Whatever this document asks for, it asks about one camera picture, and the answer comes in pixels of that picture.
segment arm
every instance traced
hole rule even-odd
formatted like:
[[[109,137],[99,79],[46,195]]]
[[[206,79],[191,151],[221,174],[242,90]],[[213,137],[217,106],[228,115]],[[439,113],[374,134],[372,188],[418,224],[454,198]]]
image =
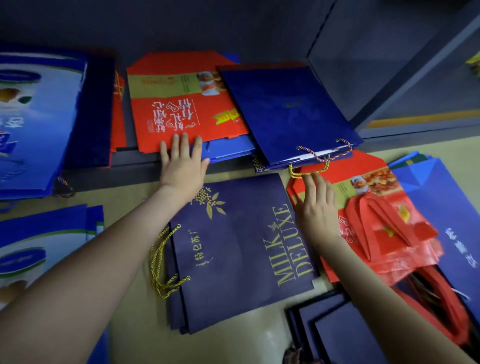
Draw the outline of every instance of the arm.
[[[319,175],[305,176],[297,221],[306,240],[334,270],[391,363],[474,363],[414,311],[339,236],[335,191]]]
[[[168,221],[203,185],[202,140],[161,144],[160,187],[0,311],[0,363],[85,363]]]

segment beige floor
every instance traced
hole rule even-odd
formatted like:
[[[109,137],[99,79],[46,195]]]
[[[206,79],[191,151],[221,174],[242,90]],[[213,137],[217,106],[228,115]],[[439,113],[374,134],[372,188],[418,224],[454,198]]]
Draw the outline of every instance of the beige floor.
[[[374,153],[387,162],[413,150],[441,157],[473,205],[480,210],[478,180],[480,137]],[[247,177],[252,171],[208,175],[206,182]],[[281,173],[284,183],[288,173]],[[111,225],[146,199],[154,183],[79,193],[62,200],[46,198],[21,202],[0,220],[88,203],[102,204],[106,226]],[[318,279],[315,290],[221,322],[194,335],[182,336],[167,326],[166,303],[149,285],[146,262],[120,303],[111,321],[112,358],[115,364],[130,363],[262,363],[279,364],[291,338],[283,309],[327,290]]]

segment yellow strip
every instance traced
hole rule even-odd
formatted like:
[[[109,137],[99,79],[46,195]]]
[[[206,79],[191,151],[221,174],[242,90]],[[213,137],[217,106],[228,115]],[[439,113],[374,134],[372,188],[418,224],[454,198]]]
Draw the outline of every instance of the yellow strip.
[[[475,118],[480,116],[480,109],[443,112],[440,114],[412,116],[408,118],[395,118],[395,119],[379,119],[372,120],[365,128],[384,128],[386,126],[401,126],[410,124],[420,124],[423,122],[437,122],[447,120],[457,120],[465,118]]]

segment yellow rope handle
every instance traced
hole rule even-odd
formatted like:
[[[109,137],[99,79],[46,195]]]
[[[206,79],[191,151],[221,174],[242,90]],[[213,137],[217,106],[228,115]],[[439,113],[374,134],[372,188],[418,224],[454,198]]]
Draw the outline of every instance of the yellow rope handle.
[[[288,171],[290,172],[290,177],[291,178],[295,178],[295,179],[300,179],[302,178],[304,175],[308,175],[308,174],[313,174],[313,173],[317,173],[317,174],[320,174],[320,173],[323,173],[325,172],[328,167],[330,167],[330,161],[331,160],[335,160],[335,159],[338,159],[342,156],[345,156],[347,155],[348,153],[350,153],[352,151],[352,144],[350,144],[348,141],[346,141],[345,139],[337,139],[336,140],[337,142],[343,142],[345,143],[347,146],[348,146],[348,150],[346,152],[342,152],[342,153],[339,153],[337,154],[336,156],[333,156],[333,157],[330,157],[330,154],[327,156],[327,158],[321,158],[321,157],[318,157],[315,152],[309,148],[305,148],[304,146],[298,146],[297,149],[300,149],[300,150],[304,150],[305,152],[308,152],[310,154],[313,154],[313,156],[315,157],[315,159],[321,163],[325,163],[323,169],[321,170],[318,170],[316,172],[308,172],[308,173],[295,173],[293,171],[293,166],[290,164],[288,166]]]
[[[168,298],[173,292],[176,292],[180,289],[180,286],[183,282],[190,280],[190,276],[187,276],[184,279],[178,281],[177,283],[174,283],[178,279],[178,274],[175,274],[165,284],[160,282],[160,272],[163,261],[163,249],[165,248],[165,245],[167,244],[173,233],[180,228],[181,225],[178,224],[155,249],[155,243],[158,242],[160,238],[168,231],[167,226],[159,234],[159,236],[155,240],[155,243],[150,248],[150,273],[152,274],[152,287],[162,298]]]

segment gold floral design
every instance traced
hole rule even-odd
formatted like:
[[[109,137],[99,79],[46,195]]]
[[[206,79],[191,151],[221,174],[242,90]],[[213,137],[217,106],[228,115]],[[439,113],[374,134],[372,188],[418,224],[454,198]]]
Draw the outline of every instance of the gold floral design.
[[[210,188],[203,186],[197,193],[197,196],[195,196],[195,198],[190,202],[190,205],[193,204],[193,201],[197,201],[200,205],[206,204],[207,214],[210,219],[212,219],[214,207],[220,214],[226,215],[227,213],[221,207],[217,206],[223,205],[225,202],[217,200],[218,192],[211,196],[209,194],[211,191],[212,190]]]

